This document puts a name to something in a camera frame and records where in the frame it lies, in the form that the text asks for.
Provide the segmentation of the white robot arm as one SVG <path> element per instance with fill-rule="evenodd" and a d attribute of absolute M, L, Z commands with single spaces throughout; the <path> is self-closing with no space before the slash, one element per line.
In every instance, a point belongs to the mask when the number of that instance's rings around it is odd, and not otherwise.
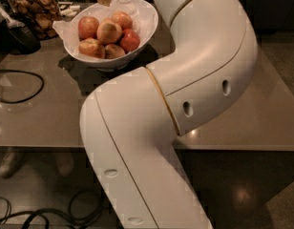
<path fill-rule="evenodd" d="M 246 90 L 258 47 L 239 0 L 154 0 L 172 53 L 85 100 L 83 144 L 124 229 L 213 229 L 173 147 Z"/>

